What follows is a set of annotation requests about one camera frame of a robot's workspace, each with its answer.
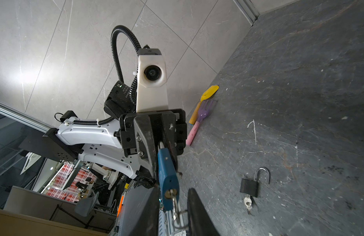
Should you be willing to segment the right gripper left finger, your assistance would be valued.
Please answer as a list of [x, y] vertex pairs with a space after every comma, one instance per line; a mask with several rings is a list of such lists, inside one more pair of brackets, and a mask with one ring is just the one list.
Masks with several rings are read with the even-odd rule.
[[129, 190], [119, 215], [119, 236], [157, 236], [159, 188], [142, 185]]

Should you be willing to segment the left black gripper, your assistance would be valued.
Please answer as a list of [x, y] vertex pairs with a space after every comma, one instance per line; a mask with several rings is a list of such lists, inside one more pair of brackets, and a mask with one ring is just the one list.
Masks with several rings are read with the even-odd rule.
[[157, 176], [159, 142], [168, 148], [178, 172], [177, 156], [183, 154], [187, 139], [186, 113], [183, 109], [123, 114], [119, 124], [115, 137], [122, 145], [125, 156], [138, 154], [140, 165], [149, 171], [153, 179]]

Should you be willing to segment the blue padlock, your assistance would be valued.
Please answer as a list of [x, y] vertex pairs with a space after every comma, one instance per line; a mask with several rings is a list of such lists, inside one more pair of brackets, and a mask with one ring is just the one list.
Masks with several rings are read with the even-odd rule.
[[180, 185], [177, 171], [170, 151], [163, 142], [159, 142], [158, 144], [157, 160], [162, 204], [166, 211], [172, 211], [173, 227], [179, 230], [185, 230], [187, 226], [183, 223], [182, 215], [186, 211], [180, 210], [178, 205]]

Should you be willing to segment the yellow toy shovel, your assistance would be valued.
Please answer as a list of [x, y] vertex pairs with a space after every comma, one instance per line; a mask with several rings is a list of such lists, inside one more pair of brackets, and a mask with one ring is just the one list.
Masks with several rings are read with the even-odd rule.
[[190, 120], [189, 120], [189, 124], [194, 125], [195, 122], [198, 119], [198, 112], [200, 107], [204, 104], [204, 102], [211, 98], [217, 91], [219, 90], [219, 86], [218, 85], [214, 85], [214, 86], [210, 86], [201, 96], [200, 102], [198, 103], [198, 105], [196, 106]]

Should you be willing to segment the purple pink toy rake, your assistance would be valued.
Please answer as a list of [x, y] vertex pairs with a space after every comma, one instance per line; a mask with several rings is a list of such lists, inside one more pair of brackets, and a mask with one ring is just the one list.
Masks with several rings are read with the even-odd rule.
[[200, 124], [204, 121], [204, 119], [206, 119], [209, 116], [209, 114], [212, 113], [216, 103], [217, 103], [217, 100], [208, 99], [200, 107], [199, 112], [198, 112], [198, 119], [195, 122], [194, 126], [192, 127], [189, 135], [187, 136], [186, 144], [188, 146], [190, 146], [192, 144], [192, 142], [195, 138], [195, 135], [197, 134]]

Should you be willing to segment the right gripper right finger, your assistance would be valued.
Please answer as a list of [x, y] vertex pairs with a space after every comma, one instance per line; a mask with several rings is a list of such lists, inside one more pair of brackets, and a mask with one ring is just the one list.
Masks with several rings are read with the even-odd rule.
[[191, 236], [220, 235], [205, 210], [197, 191], [193, 188], [188, 190], [187, 211], [188, 230]]

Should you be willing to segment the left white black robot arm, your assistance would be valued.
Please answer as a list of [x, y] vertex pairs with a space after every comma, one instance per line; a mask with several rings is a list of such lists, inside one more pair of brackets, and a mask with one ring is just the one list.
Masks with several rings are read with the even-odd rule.
[[178, 156], [186, 146], [183, 109], [135, 112], [130, 88], [117, 82], [105, 102], [110, 116], [83, 120], [73, 111], [61, 116], [61, 125], [46, 133], [32, 133], [20, 148], [54, 161], [92, 162], [120, 172], [143, 185], [159, 182], [159, 154], [178, 169]]

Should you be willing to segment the black padlock with key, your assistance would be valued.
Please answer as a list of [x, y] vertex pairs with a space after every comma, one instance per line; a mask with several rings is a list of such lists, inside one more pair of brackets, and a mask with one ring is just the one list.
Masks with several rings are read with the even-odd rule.
[[241, 179], [240, 193], [245, 194], [244, 205], [247, 213], [251, 214], [253, 198], [257, 198], [259, 191], [259, 174], [261, 171], [266, 173], [266, 183], [270, 184], [270, 171], [267, 167], [260, 167], [256, 170], [253, 179]]

